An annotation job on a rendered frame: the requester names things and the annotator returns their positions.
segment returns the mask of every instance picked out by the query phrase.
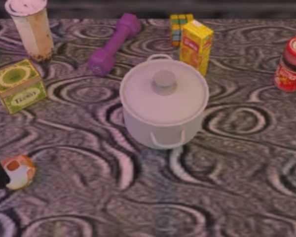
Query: purple dumbbell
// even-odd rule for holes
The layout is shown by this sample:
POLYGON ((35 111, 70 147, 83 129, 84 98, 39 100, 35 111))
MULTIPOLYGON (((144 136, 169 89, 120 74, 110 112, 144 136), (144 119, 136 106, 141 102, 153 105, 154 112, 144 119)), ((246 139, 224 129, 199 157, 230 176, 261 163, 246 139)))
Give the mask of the purple dumbbell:
POLYGON ((104 48, 96 50, 89 59, 88 65, 92 72, 100 77, 105 77, 113 68, 114 55, 126 39, 134 37, 141 29, 138 18, 129 13, 124 13, 116 25, 116 31, 104 48))

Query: pot handle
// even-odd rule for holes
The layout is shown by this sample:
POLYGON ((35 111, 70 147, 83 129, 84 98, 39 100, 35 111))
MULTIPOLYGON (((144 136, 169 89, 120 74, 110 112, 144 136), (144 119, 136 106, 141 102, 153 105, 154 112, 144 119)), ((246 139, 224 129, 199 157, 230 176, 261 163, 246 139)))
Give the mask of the pot handle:
POLYGON ((152 59, 155 59, 155 58, 165 58, 165 59, 170 59, 172 60, 172 58, 167 55, 167 54, 163 54, 163 53, 159 53, 159 54, 153 54, 153 55, 150 55, 148 58, 147 58, 147 61, 149 60, 152 60, 152 59))
POLYGON ((157 146, 159 148, 163 148, 163 149, 172 149, 172 148, 175 148, 175 147, 179 147, 179 146, 181 146, 184 143, 184 140, 185 140, 185 131, 184 130, 181 131, 181 139, 180 139, 180 141, 178 143, 175 143, 175 144, 164 145, 164 144, 158 143, 157 142, 157 139, 156 139, 156 137, 155 137, 155 135, 154 135, 153 132, 150 132, 150 138, 152 140, 152 143, 155 146, 157 146))

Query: pot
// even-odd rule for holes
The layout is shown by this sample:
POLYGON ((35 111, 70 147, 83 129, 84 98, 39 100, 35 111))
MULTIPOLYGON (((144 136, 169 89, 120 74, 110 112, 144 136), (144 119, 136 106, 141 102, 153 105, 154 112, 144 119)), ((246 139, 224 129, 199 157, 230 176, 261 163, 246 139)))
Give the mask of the pot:
POLYGON ((119 93, 130 135, 163 150, 182 146, 197 134, 209 98, 204 77, 166 54, 151 55, 132 68, 119 93))

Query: lid knob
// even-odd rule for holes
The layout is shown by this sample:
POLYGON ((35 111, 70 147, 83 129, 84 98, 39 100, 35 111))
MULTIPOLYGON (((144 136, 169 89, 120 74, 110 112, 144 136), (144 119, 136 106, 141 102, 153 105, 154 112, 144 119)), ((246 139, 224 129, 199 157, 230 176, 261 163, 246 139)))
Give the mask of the lid knob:
POLYGON ((161 70, 153 75, 152 88, 158 95, 170 95, 177 88, 176 76, 169 70, 161 70))

